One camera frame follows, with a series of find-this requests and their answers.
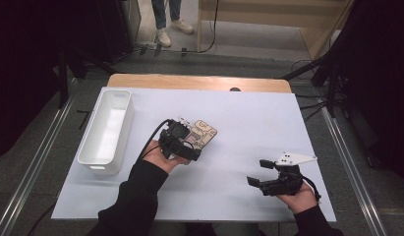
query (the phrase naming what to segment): gray carpet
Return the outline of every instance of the gray carpet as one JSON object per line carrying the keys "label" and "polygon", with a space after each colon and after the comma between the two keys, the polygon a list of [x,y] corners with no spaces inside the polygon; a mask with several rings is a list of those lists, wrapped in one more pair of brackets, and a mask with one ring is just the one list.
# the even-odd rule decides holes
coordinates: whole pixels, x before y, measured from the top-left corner
{"label": "gray carpet", "polygon": [[[135,53],[123,59],[113,68],[132,74],[175,74],[230,76],[248,78],[279,78],[291,72],[293,62],[272,59],[235,58],[211,55],[162,52],[154,56],[153,51],[145,55]],[[293,92],[302,95],[317,95],[310,85],[312,72],[302,75],[301,79],[291,82]],[[85,80],[79,80],[78,91],[65,122],[54,142],[52,149],[37,177],[37,180],[21,210],[11,235],[27,235],[40,216],[56,202],[85,127],[79,129],[85,118],[78,110],[92,110],[101,87],[107,84],[109,76],[98,68],[89,68]],[[0,157],[0,217],[12,193],[29,167],[45,133],[57,111],[59,96],[56,94],[42,112],[25,130],[17,144]],[[316,98],[298,98],[299,105],[316,104]],[[303,111],[304,117],[314,109]],[[381,219],[390,235],[404,235],[404,181],[388,170],[375,171],[366,164],[365,153],[347,120],[336,109],[337,120],[345,140],[356,159],[356,164],[374,198],[375,205],[381,210]],[[371,235],[370,228],[349,182],[344,166],[333,139],[321,113],[306,122],[306,126],[319,157],[319,166],[331,196],[337,217],[334,227],[340,228],[345,235]],[[95,220],[51,220],[48,213],[39,223],[34,235],[85,235],[95,224]],[[260,228],[267,235],[294,235],[294,223],[262,223]]]}

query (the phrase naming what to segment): white table surface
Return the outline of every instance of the white table surface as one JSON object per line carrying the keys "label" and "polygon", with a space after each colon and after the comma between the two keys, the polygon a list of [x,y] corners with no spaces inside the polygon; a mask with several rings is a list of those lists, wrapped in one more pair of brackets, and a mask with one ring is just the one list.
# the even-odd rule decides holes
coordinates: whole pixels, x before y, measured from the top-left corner
{"label": "white table surface", "polygon": [[[294,217],[276,197],[265,197],[248,185],[277,171],[260,167],[283,151],[314,155],[295,95],[292,93],[124,88],[132,92],[135,115],[121,171],[96,175],[78,163],[77,155],[53,211],[54,219],[97,218],[112,206],[121,182],[154,129],[165,119],[204,120],[218,134],[198,161],[176,167],[158,193],[156,220],[291,221]],[[318,161],[300,165],[322,195],[320,207],[336,221]]]}

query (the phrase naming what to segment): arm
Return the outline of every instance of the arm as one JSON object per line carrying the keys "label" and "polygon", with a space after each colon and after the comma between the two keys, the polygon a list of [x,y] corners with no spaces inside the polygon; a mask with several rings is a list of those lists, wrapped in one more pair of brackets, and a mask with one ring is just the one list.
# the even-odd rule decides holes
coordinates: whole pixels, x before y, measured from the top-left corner
{"label": "arm", "polygon": [[326,218],[317,204],[315,194],[310,186],[303,183],[300,191],[295,196],[277,196],[282,202],[293,211],[294,218],[299,228],[297,235],[327,235],[342,236],[343,233],[330,227]]}
{"label": "arm", "polygon": [[[152,141],[146,151],[158,146]],[[166,159],[160,147],[133,167],[133,174],[119,187],[116,203],[98,214],[98,223],[88,235],[147,235],[158,208],[157,192],[168,173],[186,159]]]}

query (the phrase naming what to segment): person's legs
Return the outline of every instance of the person's legs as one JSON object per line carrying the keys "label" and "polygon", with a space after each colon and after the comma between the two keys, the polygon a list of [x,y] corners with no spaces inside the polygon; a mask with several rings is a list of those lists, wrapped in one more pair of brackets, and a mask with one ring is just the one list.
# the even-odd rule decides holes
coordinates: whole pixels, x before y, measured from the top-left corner
{"label": "person's legs", "polygon": [[212,223],[217,236],[259,236],[257,223]]}
{"label": "person's legs", "polygon": [[171,21],[180,20],[181,0],[169,0]]}
{"label": "person's legs", "polygon": [[179,222],[153,222],[148,236],[185,236],[186,223]]}
{"label": "person's legs", "polygon": [[166,23],[166,18],[165,18],[164,0],[151,0],[151,1],[152,1],[153,14],[155,15],[156,28],[158,30],[166,28],[167,23]]}

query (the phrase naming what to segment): white plastic bin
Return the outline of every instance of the white plastic bin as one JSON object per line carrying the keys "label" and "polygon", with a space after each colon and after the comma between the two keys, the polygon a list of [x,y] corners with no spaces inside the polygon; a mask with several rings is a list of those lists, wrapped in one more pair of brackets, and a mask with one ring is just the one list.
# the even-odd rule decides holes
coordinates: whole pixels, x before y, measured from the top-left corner
{"label": "white plastic bin", "polygon": [[96,174],[119,172],[134,116],[131,92],[103,88],[79,147],[78,161]]}

